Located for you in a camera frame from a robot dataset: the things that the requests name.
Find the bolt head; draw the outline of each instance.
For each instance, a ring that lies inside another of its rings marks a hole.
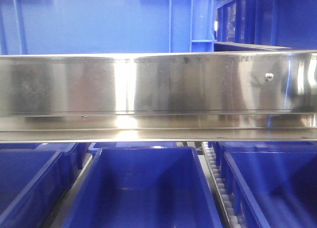
[[[266,73],[265,74],[265,81],[271,82],[274,78],[273,73]]]

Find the metal frame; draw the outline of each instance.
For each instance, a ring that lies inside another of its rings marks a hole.
[[[316,68],[317,51],[0,56],[0,141],[313,140]]]

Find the stainless steel rail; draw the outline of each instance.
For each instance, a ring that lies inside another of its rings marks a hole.
[[[0,56],[0,140],[317,139],[316,68],[317,51]]]

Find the shiny metal surface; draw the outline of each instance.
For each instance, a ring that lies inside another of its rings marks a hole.
[[[316,68],[317,51],[0,56],[0,140],[317,139]]]
[[[316,51],[1,56],[0,116],[315,112],[316,67]]]
[[[291,50],[285,46],[268,46],[258,44],[240,44],[233,42],[215,42],[214,51],[286,51]]]

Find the blue storage box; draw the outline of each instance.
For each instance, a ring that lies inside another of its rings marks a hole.
[[[60,150],[63,152],[60,159],[62,181],[66,189],[71,188],[83,168],[82,151],[85,143],[44,143],[37,147],[43,150]]]
[[[63,192],[60,151],[0,150],[0,227],[39,228]]]
[[[317,227],[317,150],[225,152],[222,169],[248,227]]]
[[[314,141],[219,141],[212,143],[215,150],[216,165],[221,166],[225,151],[282,151],[316,149]]]
[[[60,169],[65,188],[71,188],[83,168],[89,143],[1,143],[0,149],[60,150]]]
[[[88,152],[96,154],[100,148],[163,148],[177,147],[175,141],[135,141],[135,142],[95,142],[91,143]]]
[[[63,228],[221,228],[191,147],[100,149]]]
[[[317,0],[227,0],[218,6],[217,40],[317,49]]]
[[[0,0],[1,54],[212,51],[214,0]]]

